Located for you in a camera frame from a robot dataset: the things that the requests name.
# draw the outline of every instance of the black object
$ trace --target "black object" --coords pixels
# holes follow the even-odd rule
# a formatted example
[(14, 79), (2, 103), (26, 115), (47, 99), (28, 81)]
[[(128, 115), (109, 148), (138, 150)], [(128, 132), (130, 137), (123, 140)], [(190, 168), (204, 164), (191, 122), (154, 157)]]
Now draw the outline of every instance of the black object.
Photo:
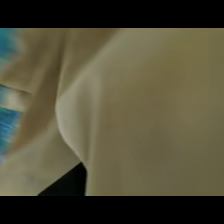
[(38, 196), (84, 196), (85, 183), (86, 169), (80, 163)]

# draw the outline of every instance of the beige garment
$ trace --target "beige garment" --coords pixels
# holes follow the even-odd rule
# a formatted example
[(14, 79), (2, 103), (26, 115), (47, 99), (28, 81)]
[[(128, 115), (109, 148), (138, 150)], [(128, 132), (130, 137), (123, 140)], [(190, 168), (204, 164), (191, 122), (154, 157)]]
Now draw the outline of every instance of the beige garment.
[(223, 29), (34, 29), (25, 38), (29, 53), (1, 83), (33, 100), (0, 194), (35, 195), (80, 160), (87, 195), (224, 195)]

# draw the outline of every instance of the blurry beige surface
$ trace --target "blurry beige surface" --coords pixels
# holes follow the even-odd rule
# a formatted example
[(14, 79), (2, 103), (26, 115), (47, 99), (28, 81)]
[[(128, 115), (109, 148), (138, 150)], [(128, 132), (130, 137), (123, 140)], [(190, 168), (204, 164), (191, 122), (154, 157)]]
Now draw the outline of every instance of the blurry beige surface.
[(0, 194), (35, 195), (82, 161), (87, 195), (224, 195), (223, 29), (24, 38), (1, 83), (33, 98)]

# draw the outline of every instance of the tan cloth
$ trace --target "tan cloth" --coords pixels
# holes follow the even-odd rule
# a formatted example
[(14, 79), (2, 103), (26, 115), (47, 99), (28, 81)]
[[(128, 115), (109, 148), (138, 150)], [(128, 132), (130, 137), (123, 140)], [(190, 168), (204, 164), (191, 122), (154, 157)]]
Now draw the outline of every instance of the tan cloth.
[(35, 195), (80, 160), (87, 195), (224, 195), (223, 29), (24, 38), (27, 52), (1, 83), (33, 99), (0, 194)]

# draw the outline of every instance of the beige fabric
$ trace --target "beige fabric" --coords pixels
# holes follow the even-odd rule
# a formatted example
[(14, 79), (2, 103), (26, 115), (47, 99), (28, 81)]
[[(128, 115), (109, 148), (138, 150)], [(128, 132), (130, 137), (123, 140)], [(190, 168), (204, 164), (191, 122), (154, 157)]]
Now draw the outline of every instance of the beige fabric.
[(0, 194), (36, 194), (80, 160), (87, 195), (224, 195), (223, 29), (32, 32), (1, 81), (33, 100)]

